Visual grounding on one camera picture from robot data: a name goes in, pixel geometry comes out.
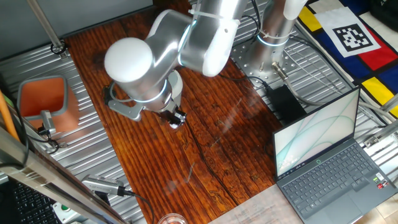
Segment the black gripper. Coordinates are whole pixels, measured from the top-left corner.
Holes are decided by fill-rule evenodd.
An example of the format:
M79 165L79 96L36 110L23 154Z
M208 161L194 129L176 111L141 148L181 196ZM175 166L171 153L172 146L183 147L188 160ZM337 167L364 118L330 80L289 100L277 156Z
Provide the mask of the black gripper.
M187 114L178 110L178 106L171 109L166 109L161 112L160 116L167 120L169 123L184 123Z

